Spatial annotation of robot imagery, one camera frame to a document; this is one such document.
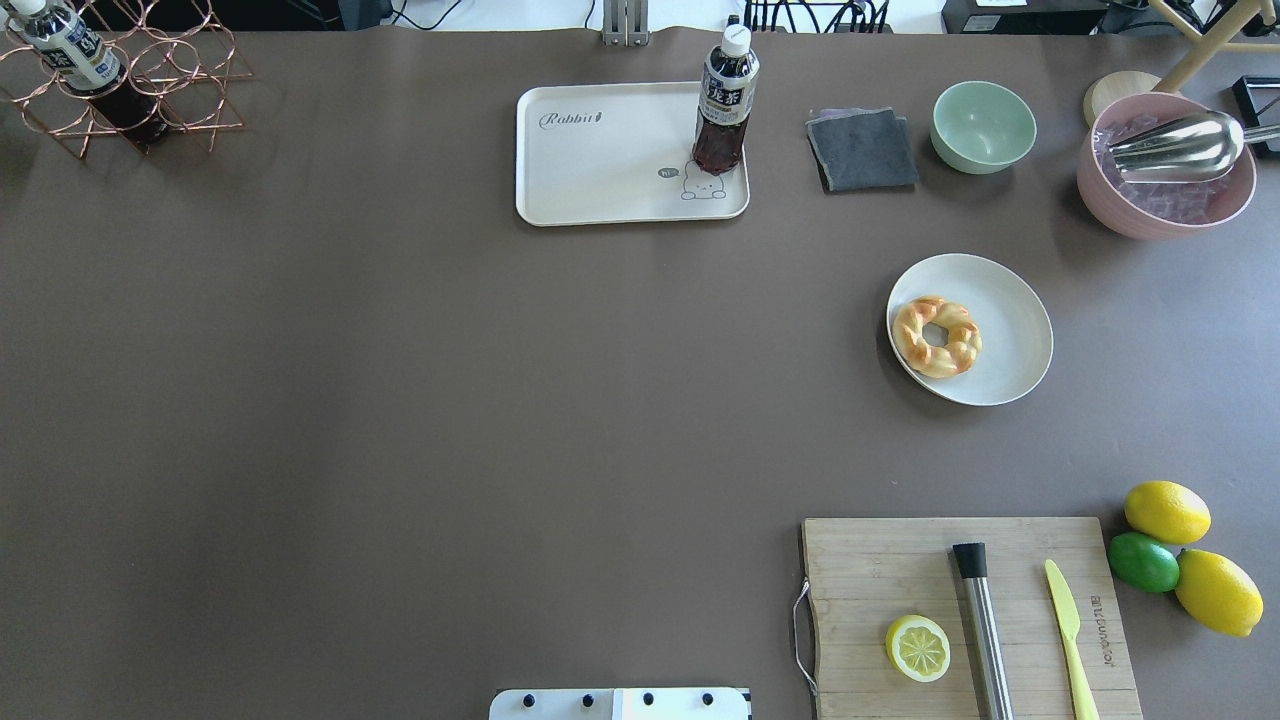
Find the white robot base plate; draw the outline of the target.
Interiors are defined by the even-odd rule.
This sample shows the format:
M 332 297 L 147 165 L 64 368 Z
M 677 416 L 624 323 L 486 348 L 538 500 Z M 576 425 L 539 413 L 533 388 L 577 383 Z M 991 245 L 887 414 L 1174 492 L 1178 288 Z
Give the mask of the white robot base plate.
M 751 719 L 750 691 L 735 687 L 508 689 L 489 719 Z

